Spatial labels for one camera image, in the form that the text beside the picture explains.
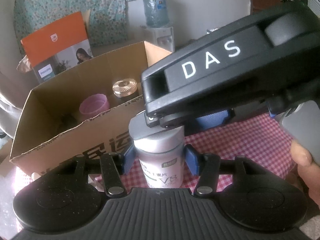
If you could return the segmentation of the person right hand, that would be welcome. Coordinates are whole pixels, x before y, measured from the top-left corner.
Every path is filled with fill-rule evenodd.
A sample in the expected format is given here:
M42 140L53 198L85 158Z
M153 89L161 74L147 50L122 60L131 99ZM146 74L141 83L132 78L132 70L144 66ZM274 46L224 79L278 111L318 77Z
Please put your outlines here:
M309 188L310 198L319 205L319 166L313 161L310 152L295 140L292 141L290 152L293 161L297 164L300 178L302 178L306 186Z

